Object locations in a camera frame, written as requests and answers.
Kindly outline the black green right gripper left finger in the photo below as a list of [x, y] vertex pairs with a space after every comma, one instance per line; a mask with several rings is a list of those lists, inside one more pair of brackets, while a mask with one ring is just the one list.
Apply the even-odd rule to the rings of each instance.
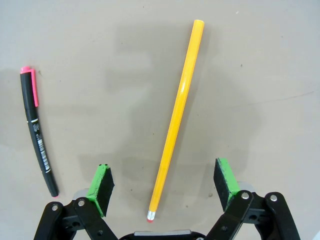
[[100, 164], [85, 196], [67, 205], [52, 201], [45, 206], [34, 240], [73, 240], [80, 230], [91, 240], [118, 240], [103, 220], [114, 186], [111, 168]]

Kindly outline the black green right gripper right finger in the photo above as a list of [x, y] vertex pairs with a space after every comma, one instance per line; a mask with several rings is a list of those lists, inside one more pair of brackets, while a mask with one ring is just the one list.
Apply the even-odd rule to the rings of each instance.
[[281, 193], [269, 192], [261, 197], [240, 189], [225, 158], [216, 158], [213, 181], [223, 214], [204, 240], [234, 240], [243, 224], [254, 225], [261, 240], [301, 240]]

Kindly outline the black pen with pink cap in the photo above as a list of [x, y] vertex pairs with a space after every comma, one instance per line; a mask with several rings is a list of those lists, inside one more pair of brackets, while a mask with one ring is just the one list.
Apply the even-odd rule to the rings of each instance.
[[59, 189], [46, 151], [37, 111], [37, 108], [39, 107], [39, 100], [37, 94], [36, 70], [30, 66], [22, 67], [20, 69], [20, 83], [26, 121], [36, 159], [48, 191], [50, 195], [55, 198], [59, 195]]

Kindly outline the yellow pencil with eraser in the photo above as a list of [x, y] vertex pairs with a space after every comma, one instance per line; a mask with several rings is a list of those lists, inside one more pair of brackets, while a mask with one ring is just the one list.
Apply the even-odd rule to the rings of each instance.
[[162, 196], [162, 191], [165, 186], [165, 181], [169, 171], [171, 159], [173, 156], [177, 136], [179, 133], [183, 113], [189, 94], [190, 85], [192, 82], [192, 77], [202, 40], [204, 26], [205, 23], [202, 20], [196, 19], [193, 22], [188, 48], [184, 60], [184, 65], [181, 73], [181, 78], [167, 131], [167, 136], [146, 216], [146, 219], [149, 223], [152, 223], [155, 219], [158, 205]]

